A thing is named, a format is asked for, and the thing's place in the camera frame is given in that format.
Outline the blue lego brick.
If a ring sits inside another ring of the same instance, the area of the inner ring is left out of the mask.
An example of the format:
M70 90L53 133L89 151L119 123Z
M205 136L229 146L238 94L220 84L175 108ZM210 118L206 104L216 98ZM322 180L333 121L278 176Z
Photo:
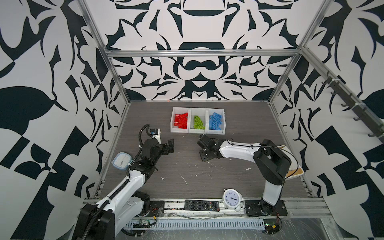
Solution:
M214 130L216 127L216 122L213 119L209 119L209 129Z
M221 125L222 124L222 122L220 120L218 120L218 119L213 119L213 120L216 122L217 125Z
M212 130L214 130L214 131L222 131L223 127L222 127L222 125L214 124L214 125L212 125Z
M212 115L210 115L210 119L219 119L219 120L221 120L222 119L222 115L220 115L218 113L213 113Z

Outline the red lego brick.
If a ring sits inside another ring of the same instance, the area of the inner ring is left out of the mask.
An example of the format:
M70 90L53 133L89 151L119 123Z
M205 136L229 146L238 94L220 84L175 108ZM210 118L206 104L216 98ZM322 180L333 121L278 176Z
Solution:
M187 122L188 121L188 113L184 114L175 114L176 122Z
M188 126L187 120L183 120L181 122L174 122L174 128L177 128L177 129L187 129L187 126Z

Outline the green lego brick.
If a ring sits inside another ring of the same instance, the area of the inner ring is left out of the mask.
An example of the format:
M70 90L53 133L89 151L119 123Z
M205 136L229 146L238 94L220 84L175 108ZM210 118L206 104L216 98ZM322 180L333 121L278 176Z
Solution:
M194 116L194 125L204 125L199 116Z
M194 125L194 129L196 129L196 130L205 130L206 127L203 126L203 125Z

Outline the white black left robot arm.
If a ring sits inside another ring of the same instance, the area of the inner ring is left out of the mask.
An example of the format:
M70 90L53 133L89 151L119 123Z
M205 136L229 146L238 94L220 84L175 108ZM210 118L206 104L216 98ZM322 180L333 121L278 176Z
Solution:
M150 196L140 192L156 169L161 156L174 153L175 141L161 144L157 139L145 140L140 153L127 168L126 177L96 204L86 204L75 226L74 240L113 240L136 216L150 211Z

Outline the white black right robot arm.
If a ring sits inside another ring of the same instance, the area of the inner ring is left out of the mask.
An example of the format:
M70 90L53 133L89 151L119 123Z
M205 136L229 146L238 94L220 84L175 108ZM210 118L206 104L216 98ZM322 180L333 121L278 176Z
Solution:
M283 186L287 180L303 175L297 159L286 146L277 146L271 140L261 143L236 143L226 139L214 139L203 134L197 144L201 160L235 158L255 163L265 179L264 192L260 200L245 200L234 189L226 189L222 203L227 209L245 209L248 217L285 217L286 205L281 199Z

